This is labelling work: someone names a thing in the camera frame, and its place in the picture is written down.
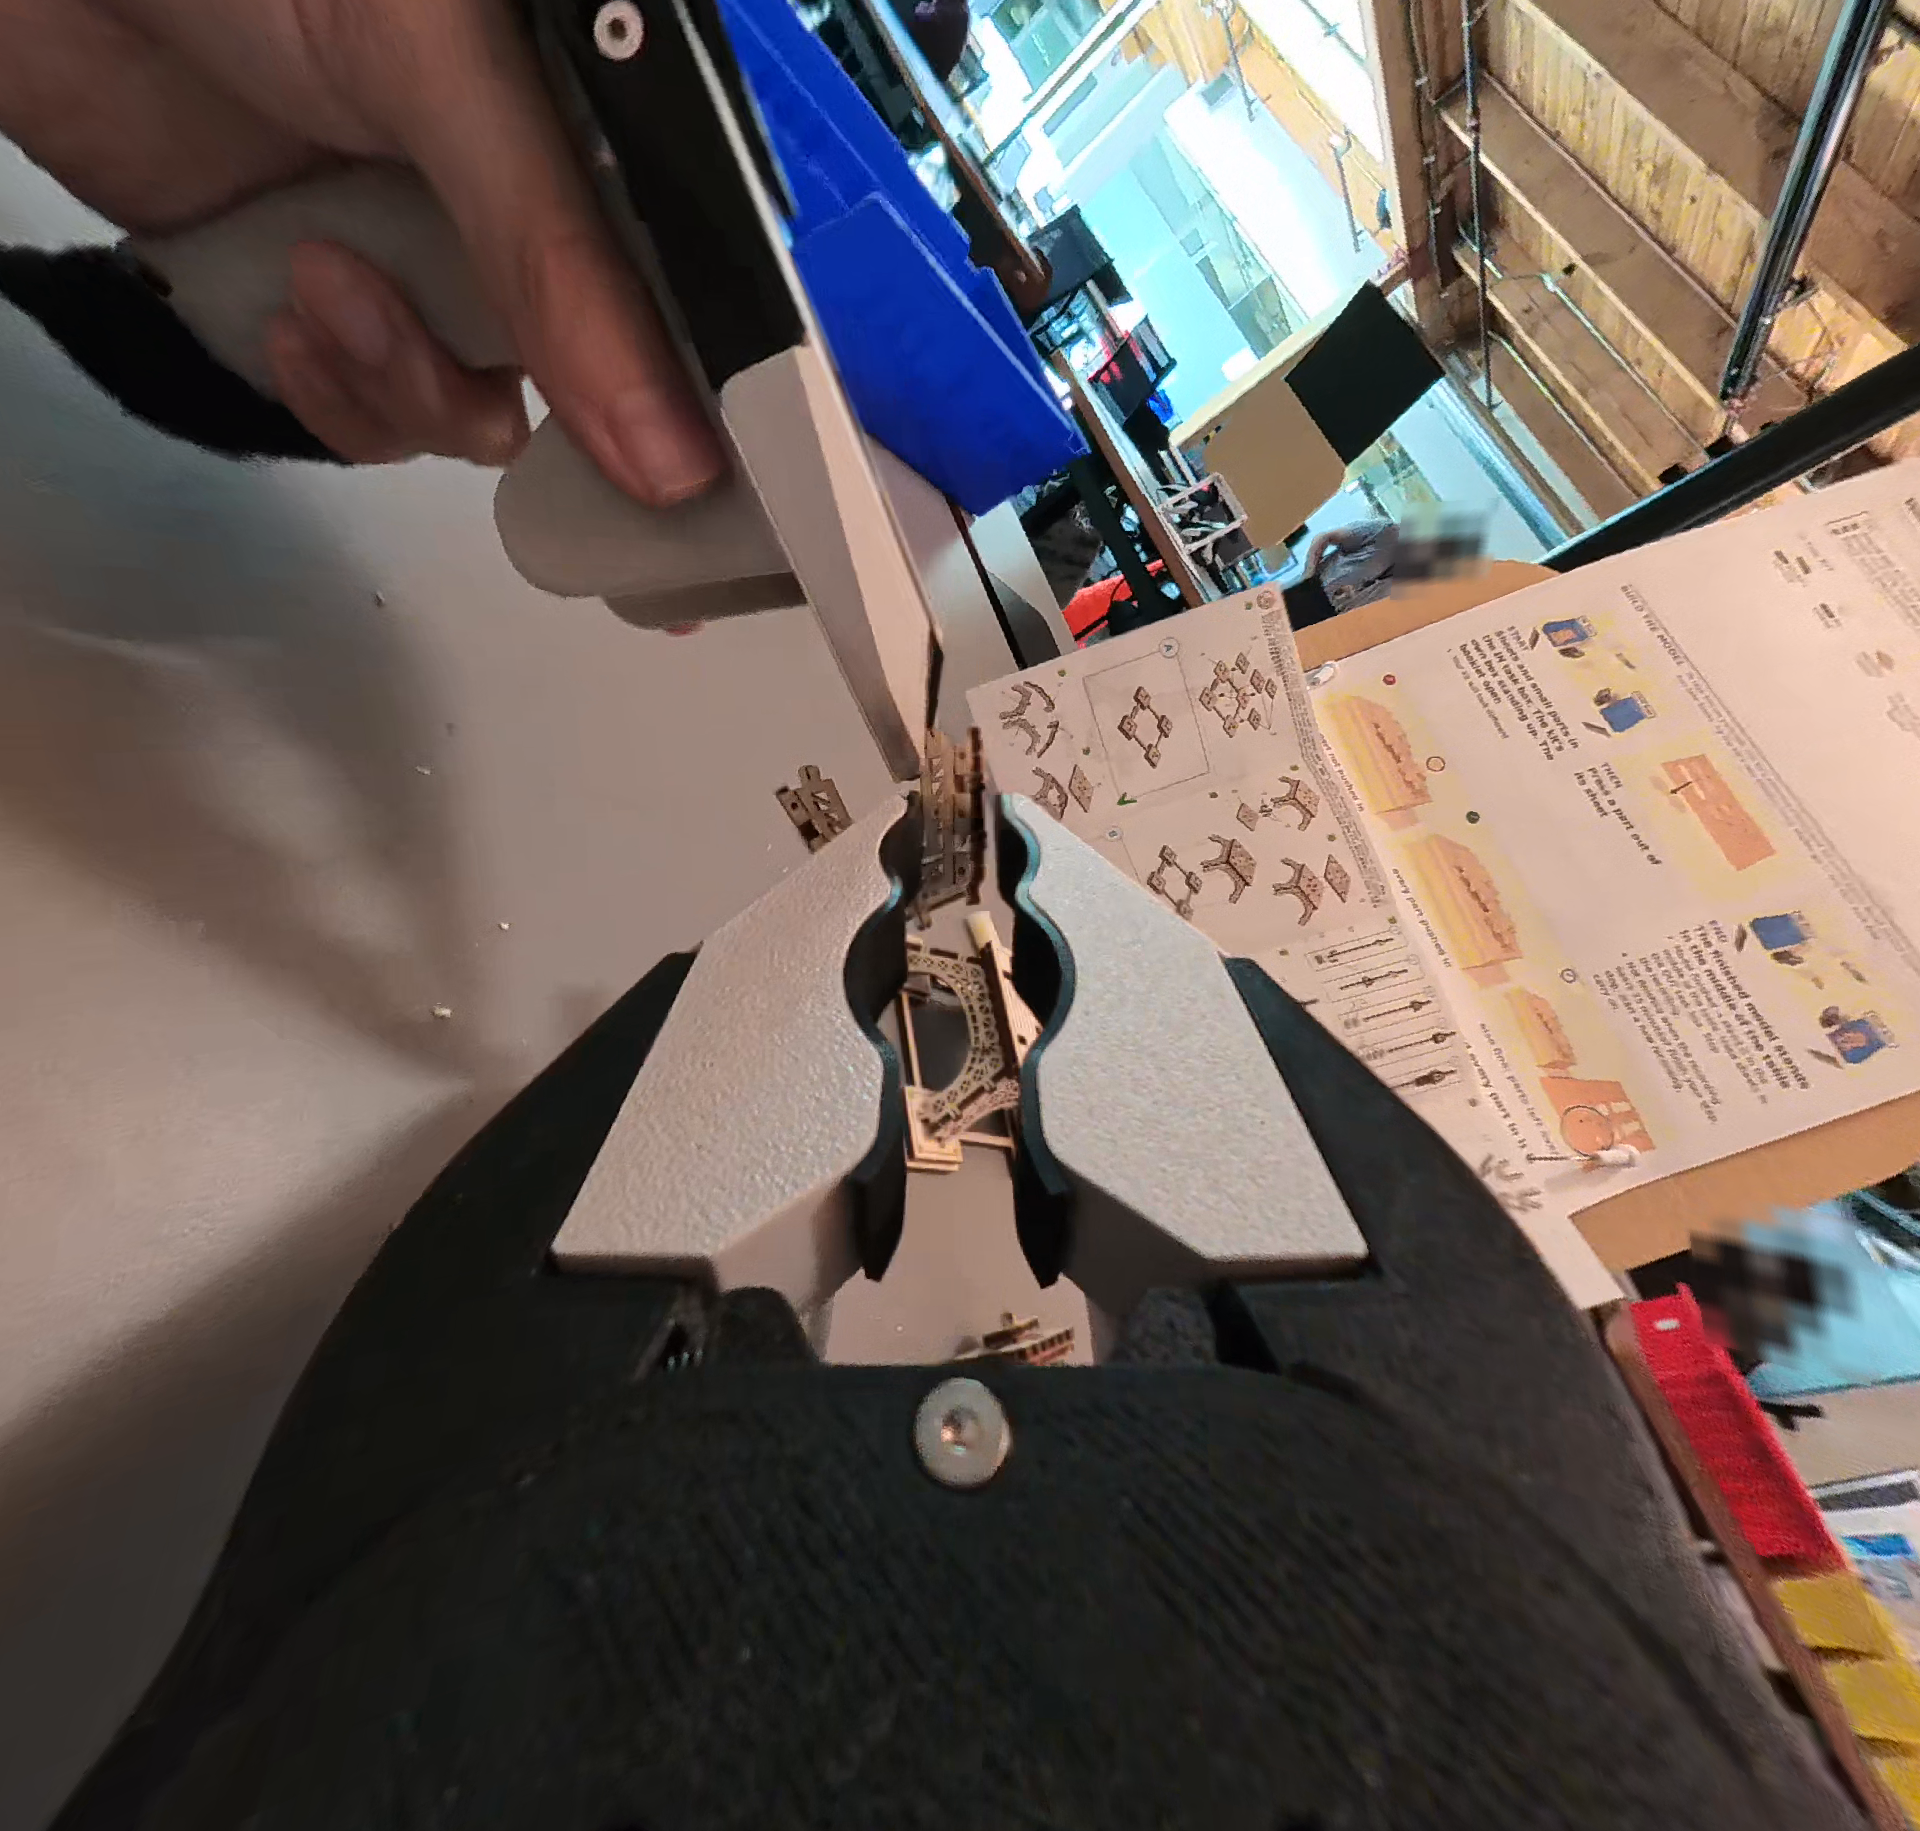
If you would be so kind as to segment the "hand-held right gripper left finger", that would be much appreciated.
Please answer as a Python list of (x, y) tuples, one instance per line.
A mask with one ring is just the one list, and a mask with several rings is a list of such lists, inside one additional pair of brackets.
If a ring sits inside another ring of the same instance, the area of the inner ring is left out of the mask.
[(827, 1350), (842, 1286), (905, 1221), (901, 1057), (915, 795), (875, 812), (711, 931), (679, 983), (552, 1259), (722, 1295), (773, 1290)]

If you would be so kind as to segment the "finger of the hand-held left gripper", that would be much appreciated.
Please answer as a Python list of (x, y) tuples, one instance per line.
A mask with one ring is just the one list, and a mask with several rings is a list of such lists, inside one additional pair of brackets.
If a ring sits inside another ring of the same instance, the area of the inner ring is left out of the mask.
[(825, 344), (811, 346), (811, 418), (827, 479), (825, 548), (811, 557), (813, 607), (886, 757), (923, 757), (945, 651), (880, 453), (855, 418)]
[(943, 666), (939, 625), (825, 350), (801, 344), (736, 374), (720, 410), (888, 777), (918, 780)]

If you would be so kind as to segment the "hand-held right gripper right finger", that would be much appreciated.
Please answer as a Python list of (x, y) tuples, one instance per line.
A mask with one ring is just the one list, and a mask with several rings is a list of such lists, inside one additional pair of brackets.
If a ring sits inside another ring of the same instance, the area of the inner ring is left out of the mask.
[(1356, 1274), (1370, 1252), (1230, 962), (1034, 798), (997, 800), (1021, 1057), (1013, 1215), (1117, 1348), (1156, 1290)]

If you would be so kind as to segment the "small wooden tower midsection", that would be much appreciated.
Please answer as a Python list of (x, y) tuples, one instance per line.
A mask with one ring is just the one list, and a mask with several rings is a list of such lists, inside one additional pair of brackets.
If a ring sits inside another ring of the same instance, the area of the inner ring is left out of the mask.
[[(918, 928), (947, 908), (978, 908), (989, 870), (989, 794), (980, 730), (962, 740), (928, 736), (918, 783), (922, 811), (922, 870), (910, 915)], [(853, 815), (839, 784), (807, 764), (798, 780), (782, 784), (778, 803), (809, 852), (817, 854), (847, 835)]]

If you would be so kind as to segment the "person's left hand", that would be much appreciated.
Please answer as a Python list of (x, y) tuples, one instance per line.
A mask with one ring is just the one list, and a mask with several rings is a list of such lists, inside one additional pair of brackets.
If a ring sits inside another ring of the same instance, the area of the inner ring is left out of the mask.
[(332, 163), (412, 167), (514, 372), (472, 372), (369, 259), (309, 241), (271, 324), (277, 398), (346, 461), (504, 465), (523, 380), (629, 498), (729, 474), (543, 89), (510, 0), (4, 0), (4, 137), (118, 229), (177, 233)]

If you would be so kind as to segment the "blue storage bin white label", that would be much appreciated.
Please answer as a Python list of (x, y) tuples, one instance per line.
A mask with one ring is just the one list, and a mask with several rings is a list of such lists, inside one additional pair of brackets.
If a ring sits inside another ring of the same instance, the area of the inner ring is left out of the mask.
[(1086, 453), (999, 286), (958, 282), (886, 198), (803, 229), (794, 259), (862, 428), (962, 511)]

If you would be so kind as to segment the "wooden tower base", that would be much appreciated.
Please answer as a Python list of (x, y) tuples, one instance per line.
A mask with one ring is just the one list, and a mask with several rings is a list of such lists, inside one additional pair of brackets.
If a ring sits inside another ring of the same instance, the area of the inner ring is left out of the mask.
[(989, 1188), (989, 1165), (1013, 1177), (1021, 1165), (1021, 1073), (1039, 1040), (1039, 1017), (1013, 983), (976, 955), (970, 934), (952, 945), (906, 937), (898, 995), (898, 1048), (910, 1177), (945, 1180), (952, 1198), (915, 1221), (918, 1238), (888, 1282), (872, 1290), (867, 1355), (905, 1364), (1067, 1365), (1084, 1360), (1084, 1307), (1024, 1297), (999, 1316), (989, 1297), (1013, 1276), (1007, 1251), (982, 1251), (962, 1233), (960, 1194)]

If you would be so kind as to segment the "black crate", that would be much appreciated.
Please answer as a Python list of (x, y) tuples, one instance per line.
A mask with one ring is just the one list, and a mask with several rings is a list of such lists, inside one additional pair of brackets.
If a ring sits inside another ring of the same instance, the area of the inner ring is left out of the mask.
[(1176, 372), (1176, 360), (1149, 315), (1140, 315), (1128, 329), (1103, 329), (1098, 355), (1084, 366), (1083, 378), (1092, 392), (1105, 403), (1117, 425), (1131, 423), (1140, 410), (1152, 410), (1159, 420), (1170, 414), (1163, 383)]

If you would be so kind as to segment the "tower instruction sheet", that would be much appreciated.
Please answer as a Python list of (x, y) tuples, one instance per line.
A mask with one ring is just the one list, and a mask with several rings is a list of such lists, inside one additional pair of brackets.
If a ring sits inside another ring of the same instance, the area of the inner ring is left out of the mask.
[(1417, 1108), (1585, 1311), (1617, 1301), (1548, 1149), (1495, 1078), (1469, 983), (1417, 920), (1315, 716), (1272, 590), (968, 693), (999, 792), (1024, 794), (1163, 909), (1246, 956)]

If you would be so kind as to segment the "cardboard box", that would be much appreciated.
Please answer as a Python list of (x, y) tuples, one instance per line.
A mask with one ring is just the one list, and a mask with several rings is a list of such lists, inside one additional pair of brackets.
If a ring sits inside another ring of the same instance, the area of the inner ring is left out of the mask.
[(1340, 491), (1348, 465), (1288, 378), (1246, 378), (1234, 392), (1207, 427), (1202, 457), (1237, 500), (1247, 541), (1274, 551)]

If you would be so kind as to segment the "black foam panel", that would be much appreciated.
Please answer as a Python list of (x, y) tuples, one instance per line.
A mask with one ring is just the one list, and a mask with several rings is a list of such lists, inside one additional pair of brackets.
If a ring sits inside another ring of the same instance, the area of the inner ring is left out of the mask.
[(1378, 283), (1358, 283), (1284, 368), (1306, 417), (1345, 468), (1375, 448), (1442, 378), (1444, 366), (1423, 332)]

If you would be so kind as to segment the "red storage bin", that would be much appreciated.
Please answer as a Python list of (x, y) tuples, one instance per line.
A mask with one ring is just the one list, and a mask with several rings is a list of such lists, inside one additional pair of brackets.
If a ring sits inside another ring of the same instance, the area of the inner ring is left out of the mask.
[(1629, 1305), (1635, 1347), (1685, 1452), (1712, 1482), (1754, 1555), (1797, 1575), (1842, 1572), (1843, 1556), (1789, 1462), (1772, 1418), (1710, 1330), (1693, 1290)]

